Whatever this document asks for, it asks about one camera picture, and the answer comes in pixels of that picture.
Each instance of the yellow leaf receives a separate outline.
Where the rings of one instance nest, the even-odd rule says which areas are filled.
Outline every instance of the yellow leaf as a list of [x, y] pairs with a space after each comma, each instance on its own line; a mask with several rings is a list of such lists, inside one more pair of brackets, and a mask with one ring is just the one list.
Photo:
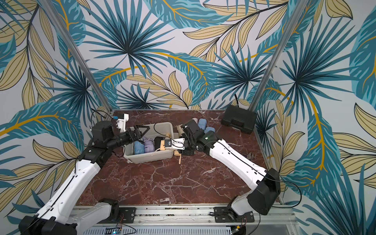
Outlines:
[[88, 2], [86, 0], [77, 0], [77, 3], [90, 10], [90, 5], [88, 4]]
[[238, 6], [214, 6], [209, 4], [204, 4], [204, 7], [213, 9], [219, 15], [231, 15], [231, 17], [227, 21], [234, 21], [234, 20], [241, 20], [244, 17], [257, 12], [257, 10], [253, 7], [248, 7], [248, 12], [246, 14], [246, 6], [245, 5], [238, 5]]
[[347, 133], [333, 133], [335, 142], [339, 147], [348, 149], [365, 150], [376, 153], [376, 148], [361, 138]]
[[48, 170], [44, 170], [43, 172], [39, 173], [37, 176], [35, 176], [30, 183], [27, 184], [24, 191], [21, 193], [20, 197], [18, 198], [16, 204], [21, 205], [24, 203], [32, 194], [31, 190], [34, 192], [36, 189], [41, 185], [42, 181], [44, 180], [44, 177], [47, 175]]
[[72, 142], [64, 142], [63, 145], [64, 145], [64, 151], [69, 157], [76, 158], [81, 154], [80, 151], [74, 146]]
[[246, 105], [246, 106], [249, 106], [249, 105], [250, 105], [250, 103], [249, 103], [247, 100], [245, 100], [245, 99], [238, 99], [238, 101], [239, 101], [239, 103], [241, 103], [242, 105]]
[[350, 174], [360, 173], [362, 166], [364, 170], [372, 167], [376, 164], [376, 156], [374, 155], [354, 155], [345, 159], [342, 159], [342, 165], [346, 169], [346, 172]]
[[251, 28], [255, 24], [259, 14], [253, 15], [249, 17], [244, 24], [240, 27], [239, 33], [238, 33], [238, 40], [239, 40], [239, 49], [238, 52], [240, 51], [241, 48], [246, 44], [248, 34], [251, 31]]
[[52, 98], [51, 92], [44, 88], [45, 85], [41, 81], [39, 81], [36, 77], [33, 77], [33, 81], [38, 95], [40, 95], [43, 100], [48, 101], [50, 98]]
[[183, 91], [183, 100], [184, 102], [189, 106], [192, 103], [193, 99], [193, 92], [187, 88], [185, 91]]
[[178, 97], [171, 95], [170, 93], [167, 93], [167, 92], [156, 91], [156, 92], [150, 92], [150, 93], [163, 99], [179, 99]]
[[31, 179], [23, 180], [17, 183], [14, 183], [14, 188], [7, 188], [0, 194], [0, 211], [4, 209], [8, 203], [13, 200], [13, 198], [23, 190], [26, 185], [31, 181]]
[[53, 164], [43, 165], [43, 164], [39, 164], [39, 163], [30, 163], [30, 164], [23, 165], [23, 166], [18, 167], [18, 168], [13, 170], [13, 172], [17, 175], [17, 177], [0, 175], [0, 180], [22, 179], [22, 178], [31, 176], [32, 174], [37, 173], [37, 172], [44, 170], [46, 168], [50, 168], [52, 166], [53, 166]]
[[132, 80], [136, 82], [146, 82], [148, 84], [153, 84], [153, 82], [149, 78], [145, 78], [144, 76], [141, 75], [127, 75], [127, 80]]
[[193, 48], [193, 50], [189, 53], [190, 56], [199, 57], [206, 49], [210, 47], [211, 44], [217, 42], [219, 38], [214, 38], [212, 41], [200, 44]]
[[296, 161], [287, 159], [283, 162], [281, 170], [279, 171], [280, 176], [286, 176], [295, 170]]
[[42, 97], [41, 97], [41, 95], [39, 95], [39, 93], [38, 93], [38, 98], [37, 98], [37, 103], [43, 103], [43, 102], [46, 102], [47, 100], [44, 100]]
[[0, 91], [9, 89], [17, 84], [25, 73], [27, 66], [26, 48], [17, 52], [6, 66], [0, 78]]
[[8, 5], [14, 11], [11, 10], [10, 8], [8, 8], [8, 6], [6, 6], [7, 10], [9, 10], [14, 15], [27, 13], [28, 12], [27, 10], [33, 11], [36, 8], [37, 4], [38, 4], [35, 0], [17, 0], [17, 1], [6, 0], [5, 2], [8, 3]]
[[184, 34], [192, 39], [207, 39], [207, 38], [212, 38], [218, 35], [223, 34], [226, 32], [229, 28], [231, 28], [232, 25], [215, 25], [215, 26], [210, 26], [206, 27], [203, 29], [199, 29], [193, 32], [184, 32]]
[[51, 173], [47, 177], [46, 181], [44, 182], [42, 188], [39, 190], [38, 194], [43, 193], [44, 191], [46, 191], [47, 189], [49, 189], [53, 185], [53, 180], [54, 179], [55, 179], [55, 183], [58, 181], [58, 179], [60, 179], [60, 177], [63, 174], [64, 169], [66, 168], [66, 166], [68, 165], [68, 163], [69, 163], [69, 161], [65, 161], [60, 166], [58, 166], [53, 171], [51, 171]]
[[51, 80], [51, 74], [47, 72], [47, 66], [41, 58], [34, 51], [33, 47], [29, 46], [31, 61], [39, 76], [50, 86], [53, 87], [53, 81]]
[[50, 42], [52, 48], [55, 50], [55, 40], [53, 38], [52, 28], [50, 21], [43, 9], [39, 10], [39, 20], [41, 22], [41, 26], [43, 29], [44, 34], [46, 35], [48, 41]]
[[155, 73], [153, 73], [153, 75], [150, 75], [149, 71], [147, 70], [147, 68], [145, 68], [145, 72], [146, 74], [156, 83], [158, 83], [159, 85], [161, 85], [162, 87], [168, 89], [168, 87], [166, 86], [166, 83], [163, 81], [163, 79], [161, 77], [159, 77], [158, 75], [156, 75]]
[[180, 92], [182, 90], [182, 87], [180, 86], [180, 83], [176, 79], [176, 71], [173, 71], [170, 76], [168, 77], [168, 83], [171, 87], [172, 92], [180, 97]]
[[281, 120], [279, 119], [279, 117], [277, 115], [274, 116], [274, 119], [275, 119], [275, 122], [277, 124], [276, 127], [277, 127], [277, 130], [278, 130], [278, 133], [279, 133], [280, 136], [283, 137]]
[[42, 146], [33, 140], [33, 149], [35, 153], [44, 160], [50, 162], [61, 162], [67, 158], [60, 152], [60, 150], [52, 147]]
[[36, 51], [39, 53], [39, 55], [41, 55], [42, 58], [45, 59], [51, 66], [55, 67], [55, 63], [53, 62], [50, 54], [48, 54], [48, 52], [44, 48], [42, 41], [33, 25], [31, 25], [30, 35], [31, 41], [33, 42], [34, 47]]
[[285, 115], [284, 115], [285, 108], [283, 107], [283, 104], [280, 100], [276, 100], [276, 106], [277, 106], [277, 110], [279, 114], [279, 119], [281, 121], [281, 125], [283, 125], [283, 121], [285, 119]]
[[193, 105], [191, 109], [201, 109], [199, 105]]
[[278, 154], [278, 151], [274, 147], [273, 143], [270, 143], [270, 146], [271, 146], [271, 151], [273, 153], [273, 155], [271, 155], [270, 157], [274, 158], [274, 162], [276, 164], [276, 169], [279, 170], [279, 168], [281, 167], [280, 155]]
[[35, 97], [34, 97], [34, 89], [32, 84], [32, 74], [31, 69], [27, 73], [27, 80], [22, 89], [22, 103], [24, 105], [24, 109], [29, 109], [30, 107], [35, 105]]
[[376, 174], [373, 174], [370, 177], [365, 178], [364, 184], [369, 186], [369, 187], [376, 188]]
[[140, 87], [144, 88], [144, 89], [150, 88], [150, 90], [165, 90], [165, 88], [160, 87], [160, 86], [155, 85], [155, 84], [141, 84]]
[[[288, 0], [269, 0], [269, 5], [278, 5], [278, 4], [285, 3], [285, 2], [288, 2]], [[264, 4], [264, 5], [268, 4], [266, 0], [256, 0], [256, 3]]]
[[238, 30], [238, 24], [235, 24], [230, 32], [224, 37], [221, 43], [221, 54], [220, 57], [223, 58], [226, 56], [226, 53], [230, 52], [231, 46], [235, 44], [236, 30]]
[[26, 29], [29, 25], [29, 21], [27, 20], [19, 20], [18, 21], [21, 25], [19, 26], [17, 22], [11, 21], [8, 25], [2, 27], [0, 30], [0, 43], [9, 42], [13, 36], [16, 39], [16, 46], [19, 46], [26, 38], [27, 32]]
[[352, 19], [352, 12], [350, 7], [344, 0], [326, 0], [326, 12], [330, 17], [348, 17]]
[[298, 143], [298, 140], [304, 135], [303, 132], [297, 131], [293, 133], [290, 138], [287, 140], [284, 149], [283, 149], [283, 157], [287, 157], [288, 155], [292, 154], [295, 147], [296, 143]]
[[376, 117], [364, 111], [357, 104], [355, 104], [354, 113], [359, 125], [376, 139]]
[[269, 32], [279, 22], [279, 20], [282, 19], [286, 10], [287, 5], [284, 5], [283, 7], [276, 10], [273, 14], [271, 14], [262, 25], [259, 35], [256, 39], [260, 38], [261, 36]]
[[163, 104], [169, 104], [169, 105], [179, 105], [179, 106], [182, 106], [182, 107], [186, 107], [185, 104], [183, 102], [181, 102], [180, 100], [157, 100]]
[[353, 154], [348, 153], [348, 152], [343, 151], [343, 150], [340, 149], [340, 158], [347, 158], [347, 157], [350, 157], [350, 156], [352, 156], [352, 155], [353, 155]]
[[216, 53], [217, 53], [217, 45], [214, 43], [214, 44], [210, 47], [210, 49], [209, 49], [209, 51], [208, 51], [208, 53], [207, 53], [207, 55], [206, 55], [206, 61], [214, 63], [214, 62], [215, 62], [215, 59], [217, 58], [217, 57], [215, 56]]
[[318, 4], [317, 6], [317, 9], [315, 11], [315, 15], [313, 16], [313, 25], [316, 24], [318, 18], [320, 17], [321, 15], [321, 10], [323, 8], [323, 4], [324, 4], [324, 0], [321, 0], [320, 3]]
[[273, 138], [274, 138], [275, 148], [278, 153], [278, 160], [280, 161], [280, 159], [282, 158], [282, 145], [281, 145], [282, 142], [275, 128], [273, 130]]
[[68, 178], [68, 176], [70, 175], [70, 173], [72, 173], [73, 169], [74, 169], [74, 165], [76, 164], [76, 161], [75, 160], [71, 160], [69, 165], [67, 166], [67, 168], [65, 169], [64, 171], [64, 174], [63, 174], [63, 178], [61, 178], [61, 181], [58, 185], [58, 187], [55, 189], [58, 190], [60, 188], [60, 186], [64, 183], [64, 181]]
[[285, 114], [286, 116], [285, 116], [285, 126], [284, 126], [284, 136], [283, 136], [283, 139], [286, 139], [287, 134], [290, 132], [290, 128], [291, 128], [291, 115], [288, 115], [288, 113], [290, 112], [291, 107], [292, 107], [292, 105], [290, 105], [290, 107], [288, 107], [288, 109], [286, 111], [286, 114]]
[[284, 192], [287, 189], [286, 184], [283, 182], [280, 182], [280, 187], [281, 187], [281, 192]]

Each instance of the red marble tabletop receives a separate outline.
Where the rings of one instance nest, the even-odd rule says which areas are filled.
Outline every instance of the red marble tabletop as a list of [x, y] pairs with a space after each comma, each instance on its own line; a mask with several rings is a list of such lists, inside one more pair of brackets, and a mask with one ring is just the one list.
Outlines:
[[[119, 117], [129, 114], [127, 126], [164, 122], [166, 119], [185, 123], [193, 117], [205, 118], [236, 151], [266, 168], [255, 134], [221, 125], [224, 111], [116, 111]], [[179, 123], [170, 121], [175, 127]], [[174, 203], [228, 203], [249, 191], [248, 186], [230, 169], [210, 156], [196, 152], [194, 156], [134, 164], [111, 156], [92, 179], [77, 201], [79, 206], [94, 205], [102, 198], [118, 200], [121, 205]]]

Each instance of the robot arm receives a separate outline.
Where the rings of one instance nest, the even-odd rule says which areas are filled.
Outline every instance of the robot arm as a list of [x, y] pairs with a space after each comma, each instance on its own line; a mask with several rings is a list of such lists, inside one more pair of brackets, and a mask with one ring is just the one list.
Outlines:
[[[146, 128], [146, 131], [141, 132], [139, 128]], [[91, 143], [77, 158], [75, 170], [35, 216], [25, 216], [21, 220], [18, 227], [22, 235], [82, 234], [91, 226], [115, 214], [114, 207], [118, 206], [115, 201], [99, 202], [78, 217], [69, 218], [78, 198], [105, 165], [113, 149], [133, 143], [149, 129], [148, 126], [136, 125], [134, 130], [131, 130], [122, 126], [120, 134], [115, 136], [112, 122], [98, 122], [91, 130], [93, 135]]]
[[275, 169], [267, 171], [235, 151], [213, 131], [206, 134], [194, 120], [181, 125], [186, 139], [186, 149], [203, 151], [207, 155], [222, 162], [235, 172], [251, 189], [248, 193], [236, 197], [228, 210], [232, 217], [241, 216], [246, 212], [257, 211], [267, 215], [271, 206], [280, 194], [279, 173]]
[[[19, 230], [22, 235], [82, 234], [104, 219], [118, 218], [118, 205], [114, 200], [99, 202], [76, 217], [69, 218], [69, 215], [86, 186], [112, 155], [112, 150], [137, 141], [149, 130], [148, 126], [134, 126], [134, 130], [125, 128], [127, 120], [128, 117], [124, 117], [118, 121], [120, 134], [117, 136], [113, 133], [110, 121], [98, 122], [92, 128], [93, 139], [77, 158], [75, 170], [33, 217], [25, 216], [20, 222]], [[231, 216], [236, 218], [253, 210], [266, 215], [280, 193], [278, 172], [274, 169], [267, 171], [249, 161], [214, 132], [205, 134], [194, 120], [181, 127], [184, 134], [181, 139], [171, 140], [175, 141], [171, 148], [204, 151], [229, 167], [251, 189], [227, 206]]]

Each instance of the tropical leaf wallpaper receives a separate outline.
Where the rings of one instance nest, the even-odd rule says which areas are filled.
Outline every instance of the tropical leaf wallpaper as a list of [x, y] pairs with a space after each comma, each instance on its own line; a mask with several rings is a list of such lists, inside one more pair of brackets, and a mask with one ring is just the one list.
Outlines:
[[[297, 2], [52, 0], [113, 109], [172, 110], [248, 106]], [[0, 22], [0, 224], [11, 235], [106, 115], [38, 1], [0, 0]], [[303, 193], [303, 234], [375, 234], [375, 38], [373, 0], [308, 0], [257, 105], [267, 164], [288, 181], [281, 200], [299, 199], [291, 182]]]
[[[88, 3], [53, 3], [81, 44]], [[68, 177], [92, 111], [104, 109], [37, 1], [0, 1], [0, 22], [0, 226], [17, 234]]]
[[281, 200], [298, 203], [292, 183], [303, 194], [303, 234], [376, 234], [376, 2], [311, 0], [303, 15], [257, 105], [256, 134], [286, 181]]

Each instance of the purple folded cloth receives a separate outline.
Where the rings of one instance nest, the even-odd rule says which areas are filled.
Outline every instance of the purple folded cloth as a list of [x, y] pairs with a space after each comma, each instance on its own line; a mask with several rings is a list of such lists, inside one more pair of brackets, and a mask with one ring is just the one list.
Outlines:
[[143, 137], [144, 140], [144, 148], [145, 148], [145, 153], [151, 153], [155, 151], [154, 148], [154, 140], [150, 138]]

